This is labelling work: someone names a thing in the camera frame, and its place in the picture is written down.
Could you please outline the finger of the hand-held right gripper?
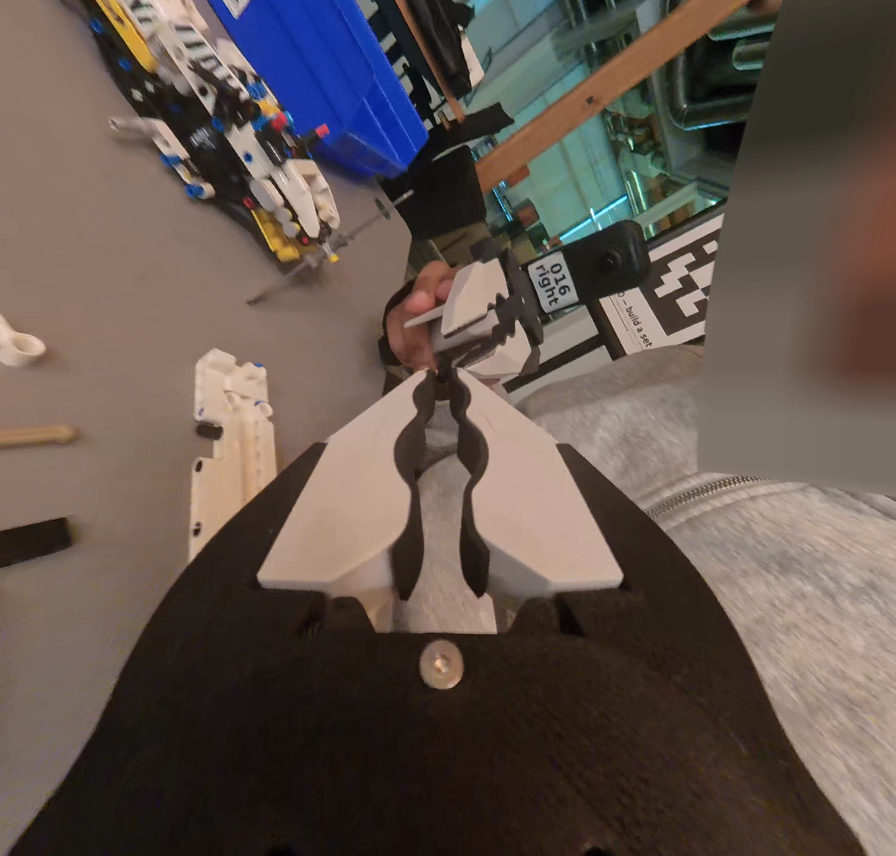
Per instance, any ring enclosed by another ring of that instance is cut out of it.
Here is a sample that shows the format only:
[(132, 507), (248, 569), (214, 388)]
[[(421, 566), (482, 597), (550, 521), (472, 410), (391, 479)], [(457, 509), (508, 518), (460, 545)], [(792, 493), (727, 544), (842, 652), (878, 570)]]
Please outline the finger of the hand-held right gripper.
[(519, 309), (523, 304), (510, 291), (501, 261), (497, 258), (462, 268), (454, 277), (451, 293), (430, 321), (430, 336), (440, 369), (458, 366), (458, 335), (482, 319), (489, 309), (504, 306)]
[(480, 380), (516, 377), (538, 367), (543, 342), (539, 313), (492, 308), (458, 335), (458, 366)]

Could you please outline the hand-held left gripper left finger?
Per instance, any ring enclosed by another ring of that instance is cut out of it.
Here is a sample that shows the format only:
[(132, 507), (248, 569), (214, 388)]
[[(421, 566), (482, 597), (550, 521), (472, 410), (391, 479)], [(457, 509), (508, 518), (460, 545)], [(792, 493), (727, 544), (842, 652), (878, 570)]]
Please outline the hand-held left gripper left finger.
[(420, 579), (418, 475), (432, 418), (420, 371), (333, 434), (257, 574), (266, 589), (351, 597), (392, 631)]

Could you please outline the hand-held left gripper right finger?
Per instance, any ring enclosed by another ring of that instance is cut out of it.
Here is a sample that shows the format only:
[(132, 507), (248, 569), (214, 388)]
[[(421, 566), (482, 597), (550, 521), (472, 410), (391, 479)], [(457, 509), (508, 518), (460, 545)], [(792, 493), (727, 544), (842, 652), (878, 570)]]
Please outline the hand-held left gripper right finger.
[(452, 540), (489, 631), (507, 632), (530, 601), (618, 590), (623, 570), (566, 448), (469, 371), (454, 370), (448, 389), (467, 474)]

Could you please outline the white lego panel assembly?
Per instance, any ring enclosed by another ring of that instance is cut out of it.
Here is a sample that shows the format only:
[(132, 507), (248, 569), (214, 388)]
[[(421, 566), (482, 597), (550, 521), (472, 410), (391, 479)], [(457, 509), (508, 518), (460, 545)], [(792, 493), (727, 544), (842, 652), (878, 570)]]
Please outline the white lego panel assembly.
[(188, 562), (277, 475), (272, 417), (263, 365), (219, 349), (197, 360), (194, 420), (211, 453), (193, 464)]

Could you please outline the white black lego vehicle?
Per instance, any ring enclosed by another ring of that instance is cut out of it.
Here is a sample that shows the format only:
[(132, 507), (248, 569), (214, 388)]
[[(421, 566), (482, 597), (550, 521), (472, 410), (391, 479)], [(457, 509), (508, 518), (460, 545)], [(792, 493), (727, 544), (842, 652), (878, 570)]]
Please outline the white black lego vehicle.
[(116, 135), (151, 143), (185, 194), (208, 202), (258, 238), (282, 281), (257, 305), (321, 267), (413, 194), (375, 198), (353, 230), (342, 222), (312, 156), (329, 129), (298, 130), (228, 38), (213, 41), (193, 0), (63, 0), (80, 8), (106, 70), (132, 109), (110, 118)]

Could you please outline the black lego beam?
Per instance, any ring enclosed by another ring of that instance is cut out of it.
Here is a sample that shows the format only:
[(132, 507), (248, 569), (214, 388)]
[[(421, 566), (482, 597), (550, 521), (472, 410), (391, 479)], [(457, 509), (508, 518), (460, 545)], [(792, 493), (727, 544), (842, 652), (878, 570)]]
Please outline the black lego beam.
[(58, 554), (73, 546), (73, 526), (67, 517), (1, 531), (1, 569)]

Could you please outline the tan lego axle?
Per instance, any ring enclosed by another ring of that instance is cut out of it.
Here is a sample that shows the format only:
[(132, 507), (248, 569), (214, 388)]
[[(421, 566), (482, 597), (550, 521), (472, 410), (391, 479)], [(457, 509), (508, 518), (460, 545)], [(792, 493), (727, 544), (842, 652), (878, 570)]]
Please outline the tan lego axle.
[(67, 446), (75, 442), (79, 436), (79, 429), (68, 424), (2, 428), (1, 449)]

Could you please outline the white lego connector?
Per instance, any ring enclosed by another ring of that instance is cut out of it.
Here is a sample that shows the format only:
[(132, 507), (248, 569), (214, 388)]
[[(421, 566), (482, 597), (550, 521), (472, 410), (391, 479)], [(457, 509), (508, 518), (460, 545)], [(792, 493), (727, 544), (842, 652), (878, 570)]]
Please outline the white lego connector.
[(1, 364), (11, 368), (22, 368), (44, 357), (48, 348), (34, 335), (15, 330), (1, 316)]

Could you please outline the person's right hand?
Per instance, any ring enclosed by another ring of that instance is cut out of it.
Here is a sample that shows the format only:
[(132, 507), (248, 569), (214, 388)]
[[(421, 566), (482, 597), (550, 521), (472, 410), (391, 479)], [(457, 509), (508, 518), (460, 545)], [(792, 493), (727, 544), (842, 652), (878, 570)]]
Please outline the person's right hand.
[(444, 260), (433, 260), (394, 294), (385, 309), (384, 332), (379, 343), (385, 365), (412, 372), (437, 369), (427, 322), (413, 327), (407, 324), (447, 301), (455, 274), (456, 269)]

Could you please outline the black chair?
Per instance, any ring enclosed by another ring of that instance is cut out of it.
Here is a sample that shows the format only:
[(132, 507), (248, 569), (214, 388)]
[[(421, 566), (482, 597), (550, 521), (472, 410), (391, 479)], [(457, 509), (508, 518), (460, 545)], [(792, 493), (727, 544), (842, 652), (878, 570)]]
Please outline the black chair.
[(414, 240), (437, 239), (487, 219), (476, 159), (468, 145), (378, 183)]

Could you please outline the wooden beam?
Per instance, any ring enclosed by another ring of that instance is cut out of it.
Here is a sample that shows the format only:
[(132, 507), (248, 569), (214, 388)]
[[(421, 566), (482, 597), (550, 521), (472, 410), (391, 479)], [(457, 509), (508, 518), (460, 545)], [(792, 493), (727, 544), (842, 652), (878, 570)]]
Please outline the wooden beam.
[(481, 192), (487, 193), (513, 176), (750, 1), (685, 0), (479, 160), (476, 176)]

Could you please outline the blue plastic bin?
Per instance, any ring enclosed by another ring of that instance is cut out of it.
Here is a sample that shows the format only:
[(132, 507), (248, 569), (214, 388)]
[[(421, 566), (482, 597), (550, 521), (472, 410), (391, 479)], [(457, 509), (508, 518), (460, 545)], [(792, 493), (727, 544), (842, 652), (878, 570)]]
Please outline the blue plastic bin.
[(366, 177), (397, 178), (428, 131), (356, 0), (207, 0), (299, 132)]

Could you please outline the silver ventilation duct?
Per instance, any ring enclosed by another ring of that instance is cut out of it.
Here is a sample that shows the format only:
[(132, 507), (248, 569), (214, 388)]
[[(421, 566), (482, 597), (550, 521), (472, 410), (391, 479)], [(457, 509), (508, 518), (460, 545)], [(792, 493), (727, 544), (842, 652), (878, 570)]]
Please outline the silver ventilation duct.
[(745, 122), (774, 27), (774, 20), (733, 22), (668, 61), (662, 88), (672, 123), (695, 131)]

